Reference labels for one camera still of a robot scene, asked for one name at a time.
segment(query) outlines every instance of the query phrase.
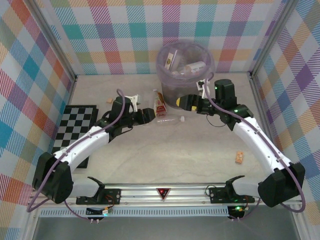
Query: beige floor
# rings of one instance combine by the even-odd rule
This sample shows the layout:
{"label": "beige floor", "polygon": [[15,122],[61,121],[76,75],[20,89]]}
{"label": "beige floor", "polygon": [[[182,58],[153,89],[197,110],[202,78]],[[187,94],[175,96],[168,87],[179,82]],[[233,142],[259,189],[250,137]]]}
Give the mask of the beige floor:
{"label": "beige floor", "polygon": [[[222,78],[233,81],[238,103],[247,105],[259,119],[247,75],[217,73],[214,80]],[[127,96],[146,96],[160,86],[155,74],[80,76],[71,104],[97,105],[100,118],[111,109],[106,100],[117,96],[117,88]],[[168,112],[184,115],[186,121],[174,126],[136,126],[94,152],[88,168],[77,169],[75,174],[104,183],[215,183],[238,175],[264,177],[250,149],[228,127],[210,126],[204,115],[195,112],[173,108]],[[217,116],[211,121],[221,124]],[[235,163],[237,151],[244,152],[241,165]]]}

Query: chessboard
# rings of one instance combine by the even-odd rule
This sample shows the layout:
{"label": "chessboard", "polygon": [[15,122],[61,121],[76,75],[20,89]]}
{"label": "chessboard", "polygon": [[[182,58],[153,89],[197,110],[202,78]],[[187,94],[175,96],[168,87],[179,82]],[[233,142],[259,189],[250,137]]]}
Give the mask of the chessboard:
{"label": "chessboard", "polygon": [[[69,146],[85,135],[97,121],[96,105],[67,105],[53,144],[52,154]],[[86,169],[89,157],[78,168]]]}

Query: plaid fabric backdrop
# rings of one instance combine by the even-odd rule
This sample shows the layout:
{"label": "plaid fabric backdrop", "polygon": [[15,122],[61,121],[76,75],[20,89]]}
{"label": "plaid fabric backdrop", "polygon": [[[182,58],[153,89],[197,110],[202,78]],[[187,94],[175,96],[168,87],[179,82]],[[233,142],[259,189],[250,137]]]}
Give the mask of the plaid fabric backdrop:
{"label": "plaid fabric backdrop", "polygon": [[72,80],[22,0],[0,3],[0,240],[15,240],[38,157],[54,143]]}
{"label": "plaid fabric backdrop", "polygon": [[247,72],[286,0],[37,0],[77,74],[149,74],[165,43],[191,40],[218,72]]}
{"label": "plaid fabric backdrop", "polygon": [[305,169],[307,213],[320,232],[320,1],[300,0],[258,73],[277,146]]}

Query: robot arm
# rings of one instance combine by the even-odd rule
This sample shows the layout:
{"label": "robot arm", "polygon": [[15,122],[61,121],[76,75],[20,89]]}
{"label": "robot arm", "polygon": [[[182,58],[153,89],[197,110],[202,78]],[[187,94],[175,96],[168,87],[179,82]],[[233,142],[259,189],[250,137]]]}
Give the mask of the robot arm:
{"label": "robot arm", "polygon": [[[245,176],[228,180],[225,186],[228,198],[232,201],[239,196],[253,196],[261,198],[267,206],[274,207],[299,195],[293,178],[280,160],[292,171],[301,187],[305,176],[305,169],[302,164],[299,162],[293,164],[290,159],[284,156],[262,131],[247,106],[237,104],[235,88],[231,80],[221,79],[214,84],[216,99],[212,99],[213,103],[223,110],[240,116],[245,122],[254,126],[259,134],[247,123],[215,108],[207,98],[203,98],[203,94],[202,97],[193,94],[183,96],[177,100],[177,105],[187,111],[196,111],[198,114],[219,115],[220,120],[249,146],[266,175],[266,179],[263,181]],[[268,145],[278,153],[277,157],[280,159],[275,156]]]}
{"label": "robot arm", "polygon": [[[94,151],[123,134],[124,128],[132,129],[133,126],[147,124],[155,118],[153,109],[137,108],[138,96],[125,97],[124,100],[123,103],[122,97],[117,97],[111,111],[106,112],[84,136],[71,145],[54,154],[43,153],[39,157],[32,186],[38,190],[49,169],[61,158],[41,190],[43,195],[56,204],[62,203],[69,197],[86,196],[96,200],[103,198],[101,194],[105,186],[102,182],[93,177],[74,179],[72,173]],[[121,118],[114,125],[102,130],[117,119],[123,104],[124,112]]]}

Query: wooden block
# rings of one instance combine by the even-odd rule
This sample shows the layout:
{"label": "wooden block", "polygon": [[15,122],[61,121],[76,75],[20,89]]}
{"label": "wooden block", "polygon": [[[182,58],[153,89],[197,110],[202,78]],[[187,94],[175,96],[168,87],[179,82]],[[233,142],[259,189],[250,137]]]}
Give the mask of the wooden block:
{"label": "wooden block", "polygon": [[236,164],[242,164],[242,160],[244,158],[244,152],[243,151],[237,151],[235,156],[235,163]]}
{"label": "wooden block", "polygon": [[114,100],[110,97],[107,99],[106,103],[107,104],[112,104],[114,102]]}

